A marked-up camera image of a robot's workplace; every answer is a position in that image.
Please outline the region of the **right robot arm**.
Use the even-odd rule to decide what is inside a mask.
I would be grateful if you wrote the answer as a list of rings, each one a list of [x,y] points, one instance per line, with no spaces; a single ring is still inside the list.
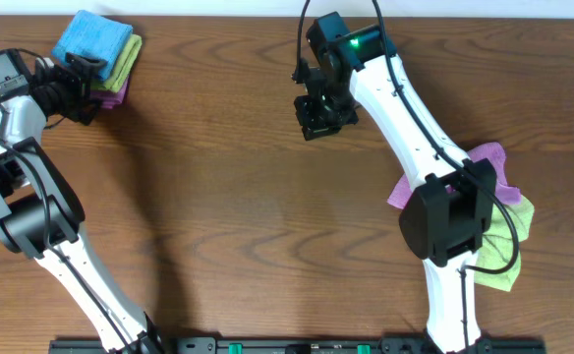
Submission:
[[[409,182],[399,226],[424,265],[427,334],[442,353],[471,348],[481,336],[471,280],[491,223],[494,168],[472,161],[439,127],[382,26],[351,31],[332,13],[299,38],[317,61],[312,68],[300,58],[293,74],[307,91],[294,101],[304,138],[339,133],[358,122],[358,108],[373,118]]]

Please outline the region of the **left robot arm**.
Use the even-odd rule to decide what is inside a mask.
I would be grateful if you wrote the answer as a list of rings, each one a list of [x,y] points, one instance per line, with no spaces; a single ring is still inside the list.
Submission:
[[[94,326],[95,339],[55,339],[52,353],[164,352],[156,326],[114,281],[86,234],[74,190],[41,146],[48,119],[88,125],[101,106],[90,82],[102,59],[69,53],[65,66],[22,48],[0,51],[0,241],[52,274]]]

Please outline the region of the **blue microfiber cloth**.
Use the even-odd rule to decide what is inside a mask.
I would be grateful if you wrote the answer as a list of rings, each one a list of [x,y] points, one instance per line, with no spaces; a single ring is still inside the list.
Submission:
[[[131,25],[80,10],[70,21],[51,53],[63,65],[68,65],[67,53],[103,60],[106,65],[99,70],[97,77],[107,80],[133,31]]]

